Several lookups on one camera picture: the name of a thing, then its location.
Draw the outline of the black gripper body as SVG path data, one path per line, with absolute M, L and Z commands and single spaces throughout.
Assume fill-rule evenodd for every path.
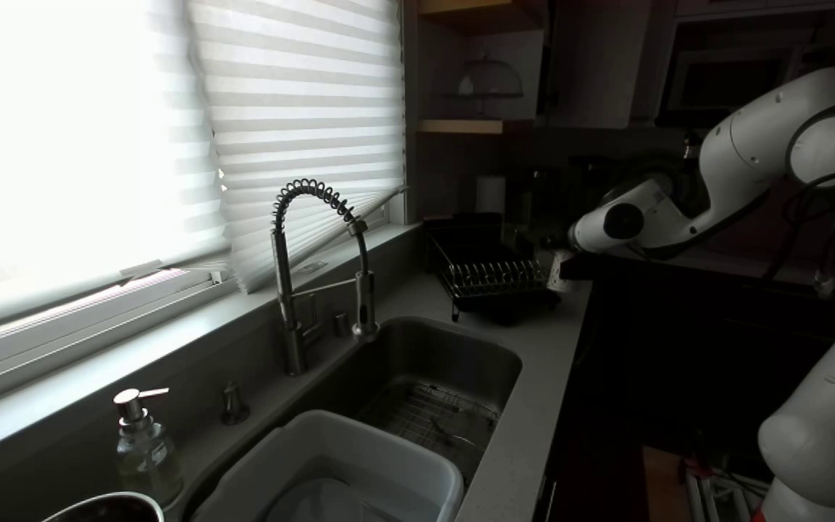
M 559 263 L 563 282 L 592 282 L 604 276 L 616 276 L 627 266 L 627 259 L 605 256 L 605 253 L 574 253 L 569 260 Z

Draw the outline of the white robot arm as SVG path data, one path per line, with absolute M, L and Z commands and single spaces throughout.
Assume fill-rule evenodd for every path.
M 835 67 L 797 76 L 743 104 L 698 149 L 708 207 L 690 214 L 659 180 L 642 180 L 578 218 L 574 253 L 687 246 L 761 199 L 781 176 L 835 189 Z M 758 428 L 772 470 L 762 522 L 835 522 L 835 343 Z

